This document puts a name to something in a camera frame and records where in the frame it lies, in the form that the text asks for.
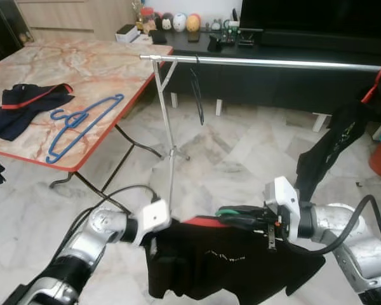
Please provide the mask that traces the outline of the green plastic hanger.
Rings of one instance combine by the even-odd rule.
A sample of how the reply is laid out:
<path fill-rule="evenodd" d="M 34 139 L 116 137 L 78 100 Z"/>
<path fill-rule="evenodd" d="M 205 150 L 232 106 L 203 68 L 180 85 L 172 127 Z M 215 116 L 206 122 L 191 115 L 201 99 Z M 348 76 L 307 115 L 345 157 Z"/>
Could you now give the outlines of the green plastic hanger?
<path fill-rule="evenodd" d="M 216 212 L 215 215 L 217 218 L 220 219 L 220 221 L 224 221 L 225 217 L 239 217 L 239 216 L 233 216 L 234 211 L 231 210 L 231 206 L 222 206 L 220 207 Z"/>

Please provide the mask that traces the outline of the blue plastic hanger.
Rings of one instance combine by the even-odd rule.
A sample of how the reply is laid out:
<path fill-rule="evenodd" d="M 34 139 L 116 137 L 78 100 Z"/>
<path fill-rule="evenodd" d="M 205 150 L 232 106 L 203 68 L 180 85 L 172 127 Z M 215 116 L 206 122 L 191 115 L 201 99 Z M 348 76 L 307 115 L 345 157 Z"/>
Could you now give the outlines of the blue plastic hanger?
<path fill-rule="evenodd" d="M 80 111 L 75 111 L 71 114 L 61 114 L 61 112 L 64 112 L 63 109 L 56 109 L 50 113 L 50 118 L 53 120 L 63 120 L 65 125 L 61 130 L 57 133 L 57 136 L 52 140 L 52 143 L 48 149 L 48 155 L 46 155 L 45 162 L 49 165 L 54 165 L 54 163 L 60 161 L 72 148 L 80 142 L 83 137 L 86 136 L 86 134 L 92 130 L 92 128 L 95 127 L 95 125 L 98 124 L 98 122 L 101 122 L 104 117 L 108 113 L 110 113 L 111 110 L 113 110 L 115 107 L 117 107 L 118 104 L 124 99 L 124 94 L 118 93 L 113 96 L 109 96 L 107 98 L 104 98 L 98 102 L 95 102 L 92 105 L 89 105 L 89 107 L 84 108 Z M 66 131 L 69 130 L 76 130 L 77 127 L 80 127 L 80 125 L 88 118 L 90 111 L 92 109 L 95 109 L 98 107 L 98 105 L 105 104 L 106 102 L 111 102 L 111 104 L 104 110 L 101 114 L 97 116 L 94 120 L 92 120 L 91 123 L 86 125 L 83 130 L 80 131 L 80 133 L 74 137 L 74 139 L 69 142 L 68 145 L 65 146 L 60 152 L 56 152 L 57 145 L 63 135 L 65 135 Z"/>

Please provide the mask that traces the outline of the black shirt green print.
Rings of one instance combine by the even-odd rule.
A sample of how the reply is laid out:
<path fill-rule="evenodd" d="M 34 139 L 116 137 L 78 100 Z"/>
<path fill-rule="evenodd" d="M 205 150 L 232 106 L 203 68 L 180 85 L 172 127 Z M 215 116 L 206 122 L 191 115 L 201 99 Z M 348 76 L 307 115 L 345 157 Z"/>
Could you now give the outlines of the black shirt green print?
<path fill-rule="evenodd" d="M 332 114 L 327 133 L 298 157 L 294 187 L 301 201 L 311 200 L 342 151 L 353 145 L 371 122 L 381 123 L 381 104 L 353 102 Z"/>

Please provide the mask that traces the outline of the black clip stand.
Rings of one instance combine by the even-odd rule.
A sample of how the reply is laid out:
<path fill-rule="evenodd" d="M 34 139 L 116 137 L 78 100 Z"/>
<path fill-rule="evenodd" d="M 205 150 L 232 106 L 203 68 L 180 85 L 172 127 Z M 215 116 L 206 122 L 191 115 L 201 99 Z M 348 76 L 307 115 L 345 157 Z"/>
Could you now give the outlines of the black clip stand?
<path fill-rule="evenodd" d="M 237 38 L 238 47 L 254 47 L 257 41 L 260 41 L 263 29 L 239 29 L 239 38 Z"/>

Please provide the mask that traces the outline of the green mug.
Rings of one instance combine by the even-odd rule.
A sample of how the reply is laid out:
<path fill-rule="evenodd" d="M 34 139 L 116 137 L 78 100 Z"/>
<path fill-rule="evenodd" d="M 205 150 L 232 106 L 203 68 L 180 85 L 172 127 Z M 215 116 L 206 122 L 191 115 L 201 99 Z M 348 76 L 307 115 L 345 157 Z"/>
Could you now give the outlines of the green mug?
<path fill-rule="evenodd" d="M 239 21 L 237 20 L 225 20 L 222 24 L 223 30 L 227 33 L 229 36 L 235 36 L 239 34 Z"/>

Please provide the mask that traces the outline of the black soundbar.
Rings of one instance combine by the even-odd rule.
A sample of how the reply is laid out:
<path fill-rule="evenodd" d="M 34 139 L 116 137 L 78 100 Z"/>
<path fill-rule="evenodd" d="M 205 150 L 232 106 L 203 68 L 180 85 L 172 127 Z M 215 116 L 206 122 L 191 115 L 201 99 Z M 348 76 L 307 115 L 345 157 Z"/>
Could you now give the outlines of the black soundbar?
<path fill-rule="evenodd" d="M 261 33 L 257 43 L 261 44 L 261 46 L 349 51 L 381 55 L 381 39 L 375 37 L 347 37 L 318 32 L 266 30 Z"/>

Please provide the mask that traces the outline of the black card stand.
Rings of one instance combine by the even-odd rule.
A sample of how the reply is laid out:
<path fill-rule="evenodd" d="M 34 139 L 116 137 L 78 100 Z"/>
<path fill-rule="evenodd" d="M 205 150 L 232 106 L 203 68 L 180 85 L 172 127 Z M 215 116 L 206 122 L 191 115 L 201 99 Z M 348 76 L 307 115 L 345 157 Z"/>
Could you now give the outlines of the black card stand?
<path fill-rule="evenodd" d="M 152 44 L 168 44 L 166 32 L 162 30 L 150 30 L 149 37 L 152 39 Z"/>

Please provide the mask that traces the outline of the yellow round plush toy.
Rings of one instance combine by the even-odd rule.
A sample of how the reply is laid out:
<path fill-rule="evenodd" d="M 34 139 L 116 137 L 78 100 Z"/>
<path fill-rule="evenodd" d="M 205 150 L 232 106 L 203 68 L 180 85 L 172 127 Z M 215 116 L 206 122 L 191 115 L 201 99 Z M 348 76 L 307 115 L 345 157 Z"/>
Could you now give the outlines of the yellow round plush toy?
<path fill-rule="evenodd" d="M 198 14 L 193 13 L 187 17 L 187 31 L 188 32 L 199 32 L 201 27 L 201 18 Z"/>

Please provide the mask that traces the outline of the black mouse plush toy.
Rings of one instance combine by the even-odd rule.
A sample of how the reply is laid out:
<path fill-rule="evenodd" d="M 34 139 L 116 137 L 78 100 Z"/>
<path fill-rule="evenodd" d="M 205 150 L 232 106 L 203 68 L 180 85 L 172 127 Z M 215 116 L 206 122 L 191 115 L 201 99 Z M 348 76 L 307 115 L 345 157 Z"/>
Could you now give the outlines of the black mouse plush toy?
<path fill-rule="evenodd" d="M 157 28 L 161 31 L 170 31 L 173 28 L 173 15 L 163 13 L 156 19 Z"/>

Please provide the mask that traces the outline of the white box black lid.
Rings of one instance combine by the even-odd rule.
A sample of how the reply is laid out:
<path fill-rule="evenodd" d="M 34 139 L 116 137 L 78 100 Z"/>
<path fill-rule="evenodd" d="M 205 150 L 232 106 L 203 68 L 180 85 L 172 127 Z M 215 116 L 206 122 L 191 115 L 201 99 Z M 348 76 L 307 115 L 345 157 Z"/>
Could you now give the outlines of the white box black lid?
<path fill-rule="evenodd" d="M 140 35 L 140 30 L 135 24 L 124 24 L 115 33 L 118 43 L 132 43 Z"/>

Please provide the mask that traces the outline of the marble top folding table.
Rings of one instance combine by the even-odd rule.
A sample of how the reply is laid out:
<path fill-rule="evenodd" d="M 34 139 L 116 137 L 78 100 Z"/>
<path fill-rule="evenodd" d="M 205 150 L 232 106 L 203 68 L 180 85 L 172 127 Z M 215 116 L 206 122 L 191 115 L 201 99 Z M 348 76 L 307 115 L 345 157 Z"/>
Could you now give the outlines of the marble top folding table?
<path fill-rule="evenodd" d="M 0 104 L 2 93 L 16 84 L 65 83 L 72 88 L 72 100 L 63 105 L 63 113 L 87 110 L 81 123 L 86 133 L 64 131 L 63 120 L 51 119 L 45 111 L 18 139 L 0 139 L 5 185 L 19 180 L 11 171 L 15 161 L 83 180 L 81 168 L 111 131 L 120 130 L 121 119 L 153 80 L 148 56 L 170 53 L 173 47 L 165 44 L 56 39 L 28 43 L 2 59 Z"/>

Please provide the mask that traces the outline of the gold trophy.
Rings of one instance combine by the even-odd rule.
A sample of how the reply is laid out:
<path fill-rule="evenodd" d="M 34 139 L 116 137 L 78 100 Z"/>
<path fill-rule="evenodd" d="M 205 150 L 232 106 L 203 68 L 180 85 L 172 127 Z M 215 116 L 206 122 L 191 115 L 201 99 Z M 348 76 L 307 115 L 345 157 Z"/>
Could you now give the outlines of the gold trophy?
<path fill-rule="evenodd" d="M 133 14 L 135 15 L 135 25 L 139 31 L 142 31 L 142 8 L 144 8 L 144 0 L 131 0 Z"/>

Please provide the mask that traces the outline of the navy shirt red trim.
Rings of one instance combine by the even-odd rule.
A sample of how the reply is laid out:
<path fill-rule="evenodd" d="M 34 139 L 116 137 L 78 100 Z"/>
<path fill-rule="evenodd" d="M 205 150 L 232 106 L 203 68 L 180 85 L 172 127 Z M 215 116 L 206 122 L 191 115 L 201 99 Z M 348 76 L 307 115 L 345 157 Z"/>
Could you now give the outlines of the navy shirt red trim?
<path fill-rule="evenodd" d="M 74 89 L 66 83 L 46 86 L 22 83 L 4 90 L 0 104 L 0 139 L 17 139 L 37 114 L 68 104 L 74 98 L 72 92 Z"/>

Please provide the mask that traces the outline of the light wooden cabinet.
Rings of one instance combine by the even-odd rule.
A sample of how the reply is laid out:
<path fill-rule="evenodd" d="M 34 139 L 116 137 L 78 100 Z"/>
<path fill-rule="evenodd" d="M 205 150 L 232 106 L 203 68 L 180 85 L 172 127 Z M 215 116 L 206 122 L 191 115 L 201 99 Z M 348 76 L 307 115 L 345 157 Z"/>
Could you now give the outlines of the light wooden cabinet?
<path fill-rule="evenodd" d="M 115 41 L 135 23 L 133 0 L 14 0 L 32 38 Z"/>

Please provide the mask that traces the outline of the black display shelf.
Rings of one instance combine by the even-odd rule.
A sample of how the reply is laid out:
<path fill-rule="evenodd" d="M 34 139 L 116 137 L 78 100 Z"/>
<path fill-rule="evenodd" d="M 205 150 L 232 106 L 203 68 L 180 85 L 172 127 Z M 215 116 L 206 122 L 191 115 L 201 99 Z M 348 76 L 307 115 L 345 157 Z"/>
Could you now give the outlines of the black display shelf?
<path fill-rule="evenodd" d="M 28 32 L 15 0 L 0 0 L 0 61 L 22 49 L 22 36 Z"/>

